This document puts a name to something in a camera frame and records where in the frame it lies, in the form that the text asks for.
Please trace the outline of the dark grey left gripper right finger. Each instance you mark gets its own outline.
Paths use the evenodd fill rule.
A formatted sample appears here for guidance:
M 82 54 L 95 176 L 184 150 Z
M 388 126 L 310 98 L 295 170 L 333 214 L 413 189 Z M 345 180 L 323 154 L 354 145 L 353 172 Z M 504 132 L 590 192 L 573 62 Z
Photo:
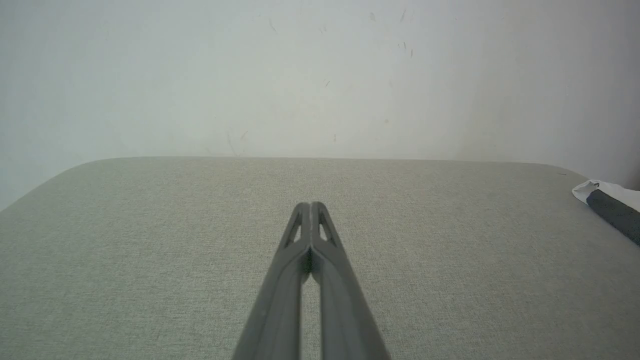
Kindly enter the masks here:
M 390 353 L 326 205 L 311 203 L 310 219 L 311 274 L 320 287 L 323 360 L 389 360 Z

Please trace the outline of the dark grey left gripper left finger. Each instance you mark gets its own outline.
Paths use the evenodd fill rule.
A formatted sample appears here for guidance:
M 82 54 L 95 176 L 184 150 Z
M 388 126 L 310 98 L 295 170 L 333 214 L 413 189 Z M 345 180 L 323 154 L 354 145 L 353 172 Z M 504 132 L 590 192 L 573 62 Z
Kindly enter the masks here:
M 310 203 L 295 205 L 233 353 L 234 360 L 301 359 L 302 285 L 312 268 Z

